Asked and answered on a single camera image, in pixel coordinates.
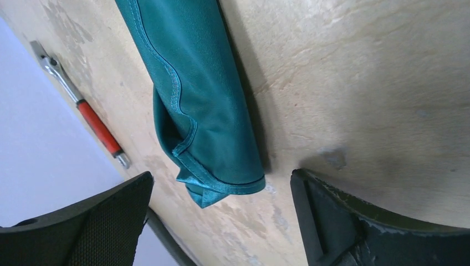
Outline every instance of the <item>white surface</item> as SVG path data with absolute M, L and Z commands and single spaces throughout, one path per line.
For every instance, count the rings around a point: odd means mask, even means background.
M 0 226 L 121 183 L 117 170 L 1 18 L 0 40 Z M 134 265 L 177 264 L 146 226 Z

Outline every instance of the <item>table surface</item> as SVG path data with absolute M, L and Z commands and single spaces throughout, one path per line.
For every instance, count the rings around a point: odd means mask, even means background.
M 0 14 L 58 56 L 134 162 L 122 174 L 152 172 L 151 207 L 202 265 L 306 265 L 289 187 L 298 167 L 388 210 L 470 227 L 468 1 L 221 6 L 267 187 L 204 210 L 158 144 L 152 82 L 114 1 L 0 0 Z

